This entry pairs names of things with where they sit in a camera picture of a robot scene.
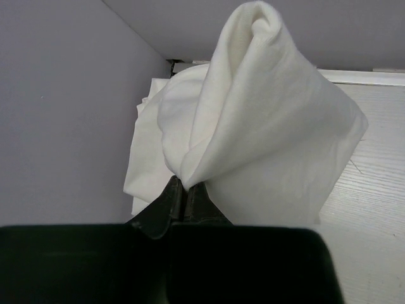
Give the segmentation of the white t-shirt black print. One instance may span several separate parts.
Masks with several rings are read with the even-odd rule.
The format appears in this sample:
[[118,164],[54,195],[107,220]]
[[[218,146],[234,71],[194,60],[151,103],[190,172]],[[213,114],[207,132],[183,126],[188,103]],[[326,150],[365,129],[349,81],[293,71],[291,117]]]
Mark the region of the white t-shirt black print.
[[169,81],[158,125],[167,167],[231,222],[311,225],[368,121],[257,1],[231,14],[209,64]]

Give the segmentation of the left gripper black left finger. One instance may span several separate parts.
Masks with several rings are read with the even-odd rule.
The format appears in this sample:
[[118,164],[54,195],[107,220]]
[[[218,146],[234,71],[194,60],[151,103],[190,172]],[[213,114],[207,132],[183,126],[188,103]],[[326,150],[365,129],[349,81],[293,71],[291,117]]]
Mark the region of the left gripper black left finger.
[[166,303],[164,236],[183,187],[172,177],[124,224],[1,228],[2,303]]

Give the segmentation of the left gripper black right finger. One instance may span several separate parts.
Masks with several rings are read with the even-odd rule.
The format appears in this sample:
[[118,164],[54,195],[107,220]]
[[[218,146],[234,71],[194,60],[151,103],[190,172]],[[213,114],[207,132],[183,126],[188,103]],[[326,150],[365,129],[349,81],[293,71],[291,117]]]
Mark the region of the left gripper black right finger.
[[315,231],[198,222],[204,184],[170,229],[172,303],[343,303],[333,260]]

